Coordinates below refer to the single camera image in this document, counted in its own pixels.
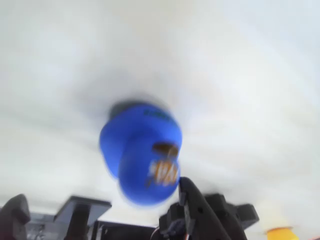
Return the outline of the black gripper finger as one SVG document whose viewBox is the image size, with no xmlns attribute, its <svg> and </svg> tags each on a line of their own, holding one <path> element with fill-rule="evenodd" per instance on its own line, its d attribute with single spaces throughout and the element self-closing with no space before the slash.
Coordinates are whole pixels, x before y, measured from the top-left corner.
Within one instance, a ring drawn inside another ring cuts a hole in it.
<svg viewBox="0 0 320 240">
<path fill-rule="evenodd" d="M 186 240 L 245 240 L 236 219 L 223 224 L 203 194 L 188 177 L 179 179 L 179 204 L 184 210 Z"/>
<path fill-rule="evenodd" d="M 0 239 L 26 240 L 26 224 L 31 220 L 27 198 L 24 194 L 12 197 L 0 209 Z"/>
</svg>

